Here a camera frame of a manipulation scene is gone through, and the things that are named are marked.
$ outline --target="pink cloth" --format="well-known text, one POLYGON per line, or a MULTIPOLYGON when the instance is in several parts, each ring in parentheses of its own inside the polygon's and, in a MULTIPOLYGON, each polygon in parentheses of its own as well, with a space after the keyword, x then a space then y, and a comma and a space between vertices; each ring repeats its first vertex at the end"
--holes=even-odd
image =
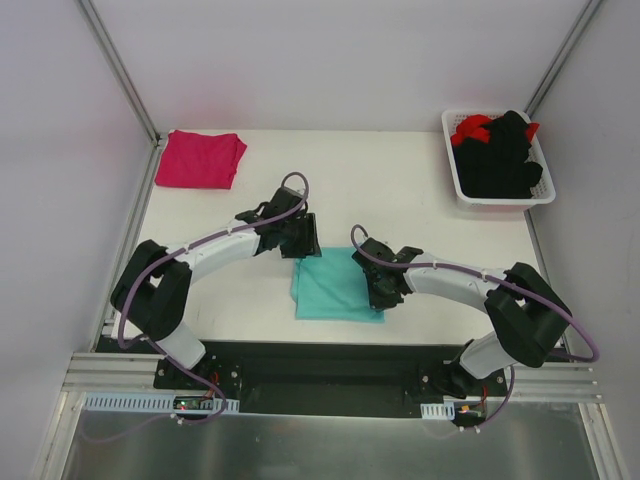
POLYGON ((169 134, 156 185, 229 190, 246 149, 235 133, 212 137, 176 130, 169 134))

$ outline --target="white wall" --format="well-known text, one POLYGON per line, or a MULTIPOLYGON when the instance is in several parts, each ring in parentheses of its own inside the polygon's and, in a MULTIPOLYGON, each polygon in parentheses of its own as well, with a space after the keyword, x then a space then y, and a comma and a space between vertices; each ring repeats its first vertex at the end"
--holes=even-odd
POLYGON ((607 2, 536 120, 558 198, 534 211, 554 287, 602 348, 605 400, 640 478, 640 3, 607 2))
POLYGON ((441 130, 524 108, 585 0, 95 0, 171 128, 441 130))
POLYGON ((0 16, 0 478, 27 478, 87 348, 149 147, 74 2, 0 16))

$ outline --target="laundry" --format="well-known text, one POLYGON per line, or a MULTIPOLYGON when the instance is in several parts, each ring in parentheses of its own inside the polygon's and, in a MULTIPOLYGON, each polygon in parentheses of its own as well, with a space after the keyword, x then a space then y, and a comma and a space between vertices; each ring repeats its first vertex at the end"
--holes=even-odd
POLYGON ((531 198, 542 166, 530 162, 529 149, 539 124, 508 111, 491 120, 472 115, 451 136, 460 188, 473 198, 531 198))
POLYGON ((176 130, 169 134, 156 185, 229 190, 246 149, 235 133, 210 136, 176 130))
POLYGON ((367 280, 353 261, 353 247, 323 248, 322 257, 296 260, 291 297, 296 318, 382 323, 369 306, 367 280))

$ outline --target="black cloth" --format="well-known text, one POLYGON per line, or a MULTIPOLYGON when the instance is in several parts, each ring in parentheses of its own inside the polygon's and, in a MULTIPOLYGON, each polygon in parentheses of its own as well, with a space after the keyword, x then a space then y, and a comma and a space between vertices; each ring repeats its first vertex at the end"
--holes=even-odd
POLYGON ((531 198, 542 167, 526 161, 527 122, 508 111, 483 128, 490 132, 488 143, 466 138, 453 149, 462 192, 473 198, 531 198))

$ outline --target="metal frame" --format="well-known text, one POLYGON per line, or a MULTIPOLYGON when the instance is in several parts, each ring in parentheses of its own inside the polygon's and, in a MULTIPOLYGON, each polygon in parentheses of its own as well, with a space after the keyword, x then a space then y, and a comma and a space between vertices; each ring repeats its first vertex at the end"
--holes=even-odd
MULTIPOLYGON (((92 0, 74 1, 87 21, 89 29, 152 147, 134 206, 127 220, 125 238, 117 252, 110 285, 112 287, 137 242, 151 194, 154 174, 165 142, 156 130, 92 0)), ((525 109, 527 114, 535 115, 605 1, 587 0, 528 102, 525 109)), ((525 218, 541 273, 548 279, 533 220, 528 212, 525 218)), ((105 298, 105 307, 99 318, 100 324, 96 328, 94 347, 103 333, 103 328, 104 333, 110 328, 109 322, 113 316, 113 309, 106 300, 105 298)), ((167 391, 153 389, 154 373, 159 358, 158 355, 150 354, 74 354, 33 476, 46 480, 61 478, 87 391, 166 393, 167 391)), ((600 477, 603 479, 629 478, 612 434, 593 369, 578 364, 550 364, 541 369, 518 366, 516 374, 517 382, 512 401, 578 403, 600 477)))

